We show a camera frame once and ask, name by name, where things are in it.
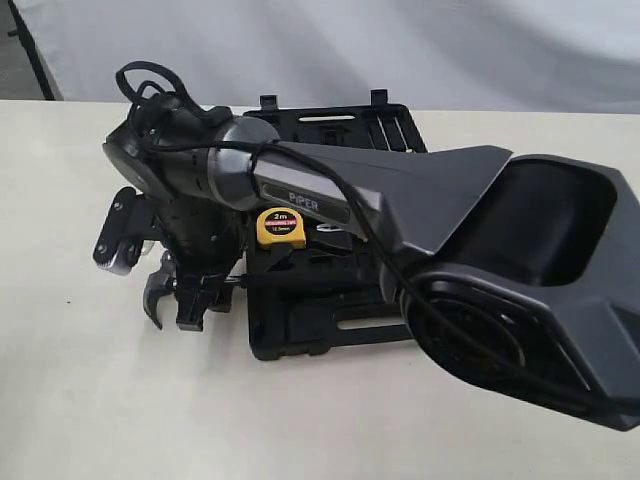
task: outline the white backdrop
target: white backdrop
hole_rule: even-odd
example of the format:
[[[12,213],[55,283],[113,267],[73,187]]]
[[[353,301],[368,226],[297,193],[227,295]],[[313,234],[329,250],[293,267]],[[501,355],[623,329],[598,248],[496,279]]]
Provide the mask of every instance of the white backdrop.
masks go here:
[[[16,3],[69,100],[122,100],[140,59],[206,104],[640,112],[639,0]]]

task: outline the robotic arm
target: robotic arm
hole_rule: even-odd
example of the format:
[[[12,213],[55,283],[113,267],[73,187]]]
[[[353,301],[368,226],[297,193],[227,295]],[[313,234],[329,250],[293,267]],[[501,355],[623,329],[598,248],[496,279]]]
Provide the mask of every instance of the robotic arm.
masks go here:
[[[125,73],[135,69],[174,90],[134,90]],[[640,423],[640,208],[616,170],[494,146],[280,142],[263,120],[204,111],[158,65],[134,62],[116,78],[133,107],[104,151],[151,211],[128,243],[108,241],[108,225],[132,221],[110,213],[94,260],[127,273],[142,237],[162,239],[181,328],[201,330],[223,294],[246,212],[290,206],[369,242],[383,297],[453,375],[612,428]],[[157,93],[145,98],[148,87]]]

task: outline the tape measure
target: tape measure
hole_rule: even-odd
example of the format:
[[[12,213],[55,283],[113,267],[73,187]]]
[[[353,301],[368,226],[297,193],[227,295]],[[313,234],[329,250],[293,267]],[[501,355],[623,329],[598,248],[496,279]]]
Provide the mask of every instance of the tape measure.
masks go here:
[[[276,207],[262,212],[256,221],[256,232],[262,248],[270,248],[274,243],[290,243],[293,248],[304,248],[307,244],[302,216],[291,208]]]

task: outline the tape measure label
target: tape measure label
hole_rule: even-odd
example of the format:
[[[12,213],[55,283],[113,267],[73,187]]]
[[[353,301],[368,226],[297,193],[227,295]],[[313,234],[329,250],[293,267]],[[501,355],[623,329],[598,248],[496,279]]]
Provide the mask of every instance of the tape measure label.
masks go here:
[[[264,228],[272,235],[287,235],[295,230],[298,219],[290,212],[272,212],[264,219]]]

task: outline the white table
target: white table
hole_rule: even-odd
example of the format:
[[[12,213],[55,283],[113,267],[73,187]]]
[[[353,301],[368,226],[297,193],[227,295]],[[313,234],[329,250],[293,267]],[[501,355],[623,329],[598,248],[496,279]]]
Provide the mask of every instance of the white table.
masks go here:
[[[100,144],[119,104],[0,102],[0,478],[640,477],[617,433],[449,376],[411,342],[262,363],[243,292],[205,332],[141,308],[92,249],[124,180]],[[622,169],[640,192],[640,117],[415,112],[431,150],[493,143]]]

